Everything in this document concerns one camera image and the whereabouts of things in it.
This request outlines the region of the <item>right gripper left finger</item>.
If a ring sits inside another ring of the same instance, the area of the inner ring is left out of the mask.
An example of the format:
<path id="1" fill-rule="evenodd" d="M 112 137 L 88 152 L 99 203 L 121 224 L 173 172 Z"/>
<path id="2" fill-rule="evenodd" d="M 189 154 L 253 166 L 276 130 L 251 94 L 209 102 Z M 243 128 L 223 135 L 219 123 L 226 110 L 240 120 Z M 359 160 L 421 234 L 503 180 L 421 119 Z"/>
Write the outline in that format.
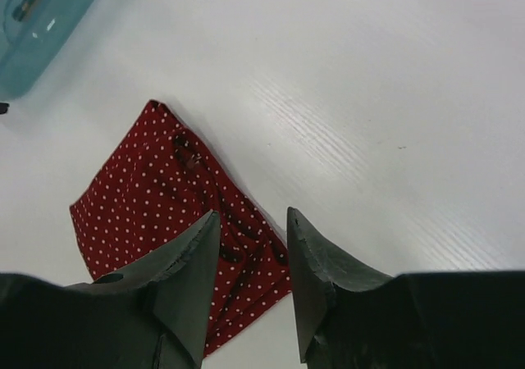
<path id="1" fill-rule="evenodd" d="M 4 368 L 199 368 L 217 273 L 220 217 L 91 284 L 1 276 Z"/>

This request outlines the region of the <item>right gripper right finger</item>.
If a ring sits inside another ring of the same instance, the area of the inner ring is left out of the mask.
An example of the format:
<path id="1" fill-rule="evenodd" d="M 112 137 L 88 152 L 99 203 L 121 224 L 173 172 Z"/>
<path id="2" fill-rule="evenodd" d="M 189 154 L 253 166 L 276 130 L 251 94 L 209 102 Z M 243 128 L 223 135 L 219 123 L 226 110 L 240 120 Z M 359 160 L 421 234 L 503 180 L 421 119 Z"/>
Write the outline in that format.
<path id="1" fill-rule="evenodd" d="M 523 367 L 522 271 L 389 276 L 333 244 L 295 208 L 286 233 L 307 367 Z"/>

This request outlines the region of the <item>red polka dot skirt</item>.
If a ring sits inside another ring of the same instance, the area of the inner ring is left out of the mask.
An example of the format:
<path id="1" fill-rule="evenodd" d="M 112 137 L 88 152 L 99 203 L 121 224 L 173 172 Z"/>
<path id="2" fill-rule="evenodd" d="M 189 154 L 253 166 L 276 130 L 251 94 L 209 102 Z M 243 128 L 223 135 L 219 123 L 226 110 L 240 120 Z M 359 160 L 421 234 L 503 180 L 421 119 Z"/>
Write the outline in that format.
<path id="1" fill-rule="evenodd" d="M 98 279 L 180 235 L 209 211 L 221 245 L 204 352 L 214 353 L 291 291 L 288 251 L 212 151 L 170 108 L 149 101 L 70 207 Z"/>

